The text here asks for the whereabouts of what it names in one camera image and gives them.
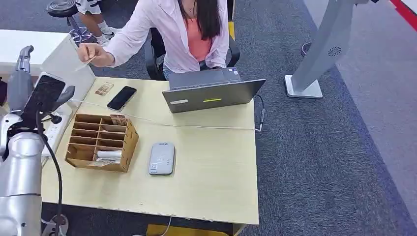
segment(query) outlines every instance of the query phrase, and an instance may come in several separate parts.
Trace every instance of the ventilation grille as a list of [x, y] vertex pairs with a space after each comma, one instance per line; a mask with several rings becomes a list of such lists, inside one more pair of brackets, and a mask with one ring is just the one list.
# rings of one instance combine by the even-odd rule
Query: ventilation grille
[[332, 47], [328, 52], [327, 55], [329, 57], [335, 57], [338, 56], [342, 52], [342, 48], [339, 46]]

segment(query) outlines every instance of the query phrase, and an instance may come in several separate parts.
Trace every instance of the woman's right hand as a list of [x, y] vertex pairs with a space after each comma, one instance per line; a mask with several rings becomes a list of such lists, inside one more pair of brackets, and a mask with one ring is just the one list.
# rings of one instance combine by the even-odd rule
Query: woman's right hand
[[82, 62], [87, 62], [94, 58], [91, 63], [97, 67], [111, 66], [115, 64], [112, 54], [106, 52], [99, 44], [81, 43], [77, 50], [78, 58]]

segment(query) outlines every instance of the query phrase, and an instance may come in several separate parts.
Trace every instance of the black stool seat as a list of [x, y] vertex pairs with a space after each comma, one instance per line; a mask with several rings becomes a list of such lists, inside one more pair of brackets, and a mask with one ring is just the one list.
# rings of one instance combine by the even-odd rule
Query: black stool seat
[[57, 0], [48, 4], [46, 11], [53, 17], [66, 18], [77, 14], [78, 9], [74, 0]]

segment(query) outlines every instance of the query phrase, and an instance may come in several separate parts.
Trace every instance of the card reader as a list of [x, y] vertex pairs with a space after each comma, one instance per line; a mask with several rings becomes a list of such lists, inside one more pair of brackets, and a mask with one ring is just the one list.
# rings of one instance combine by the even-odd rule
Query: card reader
[[172, 143], [156, 143], [152, 146], [149, 174], [170, 175], [174, 170], [175, 147]]

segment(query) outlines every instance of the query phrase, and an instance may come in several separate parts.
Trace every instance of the laptop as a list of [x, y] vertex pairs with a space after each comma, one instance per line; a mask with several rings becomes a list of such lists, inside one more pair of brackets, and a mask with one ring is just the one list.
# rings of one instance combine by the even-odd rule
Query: laptop
[[172, 113], [249, 103], [265, 79], [242, 81], [235, 67], [172, 74], [162, 94]]

